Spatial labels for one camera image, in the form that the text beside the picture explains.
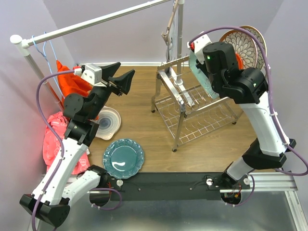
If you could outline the orange oven mitt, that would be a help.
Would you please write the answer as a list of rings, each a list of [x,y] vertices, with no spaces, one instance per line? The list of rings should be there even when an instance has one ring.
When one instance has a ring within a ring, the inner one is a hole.
[[[63,94],[64,116],[70,120],[77,117],[79,121],[83,116],[78,116],[77,113],[82,109],[84,99],[88,97],[92,85],[74,73],[58,75],[57,79]]]

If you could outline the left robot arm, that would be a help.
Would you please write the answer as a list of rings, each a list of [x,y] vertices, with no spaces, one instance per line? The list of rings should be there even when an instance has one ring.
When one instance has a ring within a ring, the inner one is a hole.
[[[64,138],[50,131],[60,143],[59,152],[40,184],[31,194],[23,194],[20,205],[31,215],[31,226],[35,231],[39,219],[55,229],[61,226],[71,207],[92,189],[113,191],[108,186],[105,169],[92,165],[75,182],[67,184],[71,173],[80,157],[91,145],[99,124],[94,122],[105,106],[111,93],[118,96],[128,94],[135,70],[130,70],[119,77],[115,73],[120,62],[107,66],[87,64],[76,66],[72,70],[53,73],[44,77],[38,84],[36,96],[41,85],[48,79],[65,74],[73,74],[93,86],[87,97],[71,93],[64,99],[63,115],[69,119]]]

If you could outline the white clothes rail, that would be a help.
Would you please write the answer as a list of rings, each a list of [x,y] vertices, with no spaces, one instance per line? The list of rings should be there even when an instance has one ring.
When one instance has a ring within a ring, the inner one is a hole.
[[[52,40],[54,38],[58,38],[91,26],[95,26],[134,12],[138,12],[153,6],[156,6],[158,4],[162,4],[165,3],[164,0],[152,0],[152,1],[148,1],[146,3],[143,4],[139,4],[136,6],[132,6],[114,13],[109,13],[107,15],[104,16],[100,16],[94,19],[90,19],[84,22],[80,22],[71,26],[67,26],[61,29],[57,29],[55,31],[46,33],[46,34],[42,34],[39,36],[36,36],[34,38],[31,39],[23,39],[20,35],[11,35],[10,36],[10,42],[11,44],[15,45],[15,47],[18,49],[18,51],[21,53],[21,55],[27,60],[27,62],[29,63],[29,65],[31,66],[31,68],[34,70],[35,74],[38,76],[38,78],[43,79],[44,75],[41,71],[41,69],[39,68],[39,66],[37,65],[37,63],[33,60],[28,48],[33,46],[34,44],[39,44],[42,42],[46,42],[49,40]]]

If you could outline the teal scalloped plate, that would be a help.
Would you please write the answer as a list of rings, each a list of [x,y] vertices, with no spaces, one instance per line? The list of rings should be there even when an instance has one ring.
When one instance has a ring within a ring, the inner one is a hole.
[[[144,163],[144,150],[131,139],[112,142],[103,153],[103,165],[107,173],[118,179],[135,176]]]

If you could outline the grey hanging cloth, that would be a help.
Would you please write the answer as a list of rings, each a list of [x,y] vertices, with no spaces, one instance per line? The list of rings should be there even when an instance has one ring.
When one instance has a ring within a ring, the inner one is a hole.
[[[171,29],[170,29],[171,44],[167,46],[166,61],[170,62],[177,59],[178,50],[178,11],[176,11]]]

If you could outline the metal dish rack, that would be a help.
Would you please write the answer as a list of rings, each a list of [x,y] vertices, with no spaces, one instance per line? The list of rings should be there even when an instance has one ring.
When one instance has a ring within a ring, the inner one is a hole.
[[[228,124],[236,124],[242,109],[229,98],[213,99],[198,82],[189,58],[161,63],[155,77],[151,111],[158,112],[172,135],[172,151]]]

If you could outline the wooden clip hanger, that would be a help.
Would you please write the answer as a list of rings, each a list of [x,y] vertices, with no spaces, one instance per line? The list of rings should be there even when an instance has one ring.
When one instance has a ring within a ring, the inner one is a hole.
[[[171,13],[170,19],[168,21],[166,31],[162,32],[162,34],[161,34],[161,36],[162,36],[162,38],[163,38],[163,40],[164,40],[164,42],[167,46],[169,46],[171,44],[171,39],[170,39],[169,34],[170,34],[170,29],[171,29],[176,11],[178,9],[178,6],[179,6],[179,0],[174,0],[173,1],[172,13]]]

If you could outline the pink plastic bag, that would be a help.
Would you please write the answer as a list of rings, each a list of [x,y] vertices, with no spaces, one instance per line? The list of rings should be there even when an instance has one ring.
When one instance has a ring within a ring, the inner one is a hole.
[[[47,119],[49,125],[56,131],[61,139],[64,138],[64,132],[66,130],[68,119],[63,115],[62,112],[57,112]],[[43,140],[43,159],[46,164],[47,171],[51,167],[56,155],[60,150],[60,143],[51,132],[49,127],[46,127],[45,137]],[[75,165],[72,175],[78,175],[85,172],[90,167],[90,162],[88,159],[88,154],[90,151],[87,149],[86,152],[79,158],[77,164]]]

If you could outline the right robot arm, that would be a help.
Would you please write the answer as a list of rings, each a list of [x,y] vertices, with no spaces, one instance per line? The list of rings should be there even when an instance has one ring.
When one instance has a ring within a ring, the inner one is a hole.
[[[257,138],[246,152],[232,162],[219,177],[219,182],[231,189],[253,170],[281,168],[286,161],[285,153],[295,147],[294,139],[281,138],[270,112],[268,84],[263,73],[254,67],[239,69],[234,48],[225,42],[214,42],[203,50],[205,63],[202,70],[207,74],[211,87],[220,97],[228,97],[238,104],[247,115]]]

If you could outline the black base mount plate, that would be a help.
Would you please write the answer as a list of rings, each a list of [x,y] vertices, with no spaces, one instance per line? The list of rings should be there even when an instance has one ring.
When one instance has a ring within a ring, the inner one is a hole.
[[[108,177],[105,186],[120,192],[122,201],[220,200],[223,193],[250,189],[248,176],[223,183],[221,172],[141,172],[122,183]]]

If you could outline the orange plate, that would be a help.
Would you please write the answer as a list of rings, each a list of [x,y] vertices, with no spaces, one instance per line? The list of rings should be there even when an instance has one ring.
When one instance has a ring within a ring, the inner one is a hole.
[[[237,60],[237,63],[238,63],[238,68],[243,69],[243,61],[242,61],[240,55],[238,53],[235,53],[235,56],[236,56],[236,60]]]

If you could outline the light blue divided tray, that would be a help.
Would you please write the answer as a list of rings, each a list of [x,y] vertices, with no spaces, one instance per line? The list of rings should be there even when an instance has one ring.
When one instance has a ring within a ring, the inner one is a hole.
[[[212,99],[219,98],[219,95],[212,90],[211,83],[207,78],[206,74],[204,74],[199,68],[197,68],[197,57],[195,54],[190,51],[189,55],[189,68],[191,72],[194,74],[200,85],[203,87],[207,95]]]

